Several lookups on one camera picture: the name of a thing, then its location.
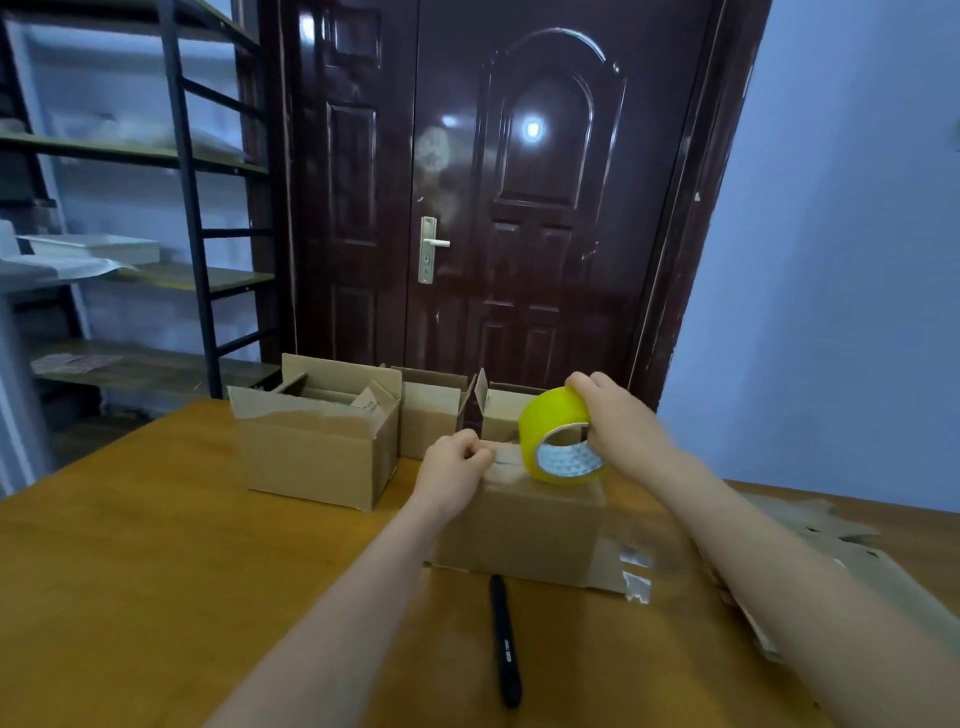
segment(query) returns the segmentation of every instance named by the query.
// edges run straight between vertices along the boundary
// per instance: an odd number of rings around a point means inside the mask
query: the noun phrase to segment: white paper
[[[16,242],[16,232],[10,220],[0,220],[0,257],[9,258],[20,255],[20,244]]]
[[[48,353],[39,359],[30,362],[30,368],[35,375],[85,375],[95,369],[107,367],[120,361],[119,354],[78,354],[78,353]]]
[[[61,257],[59,255],[2,255],[2,257],[11,263],[53,268],[57,271],[59,280],[96,278],[120,268],[136,270],[136,266],[129,263],[121,263],[119,260],[110,260],[105,257]]]

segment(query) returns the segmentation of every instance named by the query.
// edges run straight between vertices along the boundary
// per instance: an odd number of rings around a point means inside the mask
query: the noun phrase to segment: dark brown door
[[[417,2],[292,5],[298,349],[402,364]]]
[[[407,366],[625,376],[711,4],[420,0]]]

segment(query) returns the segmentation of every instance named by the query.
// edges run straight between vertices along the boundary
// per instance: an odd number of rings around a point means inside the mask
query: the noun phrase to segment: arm
[[[591,447],[689,531],[839,724],[955,724],[960,664],[940,644],[676,449],[653,412],[608,376],[567,383],[587,402]]]
[[[473,430],[430,448],[406,505],[206,723],[344,726],[360,719],[423,559],[476,491],[493,453]]]

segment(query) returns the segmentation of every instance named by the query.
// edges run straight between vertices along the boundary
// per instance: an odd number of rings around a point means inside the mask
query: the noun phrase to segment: door handle
[[[418,266],[417,281],[433,283],[433,261],[438,248],[449,248],[449,240],[438,240],[437,237],[437,218],[420,218],[420,265]]]

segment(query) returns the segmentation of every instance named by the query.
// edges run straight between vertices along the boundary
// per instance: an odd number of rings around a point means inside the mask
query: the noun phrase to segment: packing tape roll
[[[578,485],[591,481],[603,469],[603,461],[587,441],[576,445],[550,445],[551,435],[573,427],[587,427],[587,403],[568,387],[537,395],[520,413],[520,452],[527,473],[555,485]]]

